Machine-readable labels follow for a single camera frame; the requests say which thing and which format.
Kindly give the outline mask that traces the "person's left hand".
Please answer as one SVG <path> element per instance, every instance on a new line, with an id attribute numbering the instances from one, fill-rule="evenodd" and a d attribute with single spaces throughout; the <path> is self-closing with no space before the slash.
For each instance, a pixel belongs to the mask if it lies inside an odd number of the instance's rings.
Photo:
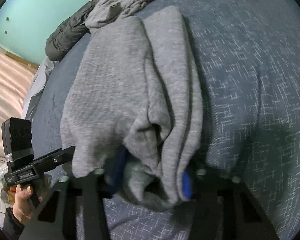
<path id="1" fill-rule="evenodd" d="M 29 203 L 33 195 L 33 188 L 30 185 L 17 185 L 15 190 L 15 200 L 12 207 L 12 213 L 18 222 L 25 225 L 31 218 L 34 209 Z"/>

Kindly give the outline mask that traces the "person's left forearm black sleeve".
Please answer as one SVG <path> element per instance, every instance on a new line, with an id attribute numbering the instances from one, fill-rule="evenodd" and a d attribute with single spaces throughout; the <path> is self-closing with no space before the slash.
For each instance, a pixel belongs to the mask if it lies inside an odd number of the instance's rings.
<path id="1" fill-rule="evenodd" d="M 18 240 L 25 226 L 17 220 L 11 207 L 6 209 L 2 232 L 9 240 Z"/>

